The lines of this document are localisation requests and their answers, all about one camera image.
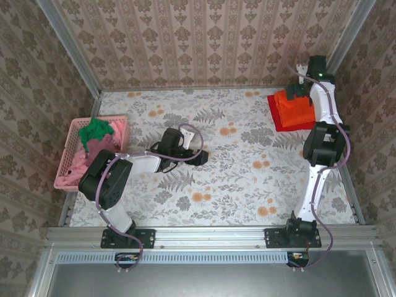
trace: green cloth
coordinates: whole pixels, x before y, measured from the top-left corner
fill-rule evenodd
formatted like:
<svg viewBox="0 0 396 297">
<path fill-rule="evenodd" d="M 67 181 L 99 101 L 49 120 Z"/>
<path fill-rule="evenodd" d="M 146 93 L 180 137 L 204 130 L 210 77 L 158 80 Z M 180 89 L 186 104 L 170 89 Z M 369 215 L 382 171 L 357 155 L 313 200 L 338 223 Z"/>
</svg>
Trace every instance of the green cloth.
<svg viewBox="0 0 396 297">
<path fill-rule="evenodd" d="M 86 152 L 88 152 L 87 142 L 91 139 L 102 140 L 106 134 L 113 135 L 114 130 L 107 121 L 92 118 L 87 127 L 79 130 L 82 145 Z"/>
</svg>

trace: pink basket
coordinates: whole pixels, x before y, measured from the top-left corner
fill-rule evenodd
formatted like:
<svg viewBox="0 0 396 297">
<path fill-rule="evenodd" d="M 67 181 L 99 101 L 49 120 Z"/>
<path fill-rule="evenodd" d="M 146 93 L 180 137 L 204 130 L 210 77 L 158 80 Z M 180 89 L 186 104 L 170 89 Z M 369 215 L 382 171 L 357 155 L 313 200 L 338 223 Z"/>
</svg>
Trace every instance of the pink basket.
<svg viewBox="0 0 396 297">
<path fill-rule="evenodd" d="M 128 148 L 128 138 L 129 138 L 129 126 L 128 126 L 128 122 L 127 122 L 127 117 L 126 116 L 98 116 L 97 119 L 108 121 L 109 123 L 111 123 L 113 121 L 119 121 L 119 122 L 125 124 L 124 137 L 123 137 L 123 141 L 121 144 L 121 151 L 126 152 L 126 149 Z M 79 119 L 72 120 L 72 122 L 70 124 L 69 133 L 67 134 L 66 143 L 64 145 L 62 159 L 59 164 L 58 172 L 56 173 L 56 178 L 58 178 L 58 176 L 65 175 L 66 171 L 72 165 L 72 160 L 73 160 L 74 154 L 76 153 L 77 150 L 79 150 L 82 147 L 82 143 L 80 141 L 80 136 L 79 136 L 79 130 L 85 126 L 88 126 L 90 122 L 91 122 L 91 118 L 79 118 Z M 54 182 L 54 188 L 64 190 L 66 192 L 78 192 L 79 191 L 78 186 L 58 186 L 58 185 L 56 185 L 56 179 Z"/>
</svg>

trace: floral tablecloth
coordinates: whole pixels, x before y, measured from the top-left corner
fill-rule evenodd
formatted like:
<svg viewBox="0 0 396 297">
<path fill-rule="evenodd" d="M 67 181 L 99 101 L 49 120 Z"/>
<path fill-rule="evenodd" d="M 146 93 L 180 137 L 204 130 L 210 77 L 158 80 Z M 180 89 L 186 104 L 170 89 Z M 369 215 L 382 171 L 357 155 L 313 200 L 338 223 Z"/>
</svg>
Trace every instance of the floral tablecloth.
<svg viewBox="0 0 396 297">
<path fill-rule="evenodd" d="M 276 132 L 267 95 L 277 89 L 216 89 L 102 94 L 101 115 L 126 114 L 130 152 L 159 141 L 167 127 L 191 123 L 210 153 L 204 166 L 130 176 L 121 202 L 140 226 L 282 225 L 302 194 L 309 131 Z M 195 137 L 191 147 L 199 148 Z M 354 223 L 338 171 L 319 204 L 326 223 Z M 104 226 L 79 193 L 71 226 Z"/>
</svg>

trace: wall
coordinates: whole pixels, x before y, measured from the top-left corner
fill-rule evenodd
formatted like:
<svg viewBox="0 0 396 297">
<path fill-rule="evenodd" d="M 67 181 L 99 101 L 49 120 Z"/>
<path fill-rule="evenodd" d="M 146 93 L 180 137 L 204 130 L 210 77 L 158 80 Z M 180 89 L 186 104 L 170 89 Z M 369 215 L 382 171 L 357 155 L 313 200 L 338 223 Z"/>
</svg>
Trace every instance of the wall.
<svg viewBox="0 0 396 297">
<path fill-rule="evenodd" d="M 64 194 L 53 189 L 69 123 L 92 96 L 34 1 L 0 1 L 0 296 L 23 296 Z"/>
<path fill-rule="evenodd" d="M 396 271 L 396 1 L 377 1 L 336 73 L 351 126 L 349 169 L 367 223 Z"/>
<path fill-rule="evenodd" d="M 329 56 L 357 0 L 56 0 L 102 89 L 285 85 Z"/>
</svg>

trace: orange cloth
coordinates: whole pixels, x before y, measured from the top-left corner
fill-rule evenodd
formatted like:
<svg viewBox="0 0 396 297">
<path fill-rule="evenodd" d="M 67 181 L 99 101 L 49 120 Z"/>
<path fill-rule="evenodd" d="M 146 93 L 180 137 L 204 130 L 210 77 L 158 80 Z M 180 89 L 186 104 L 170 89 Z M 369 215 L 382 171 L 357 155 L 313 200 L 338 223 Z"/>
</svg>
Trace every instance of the orange cloth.
<svg viewBox="0 0 396 297">
<path fill-rule="evenodd" d="M 290 127 L 315 121 L 314 107 L 309 106 L 308 97 L 295 97 L 287 100 L 286 90 L 275 94 L 275 102 L 279 110 L 282 127 Z"/>
</svg>

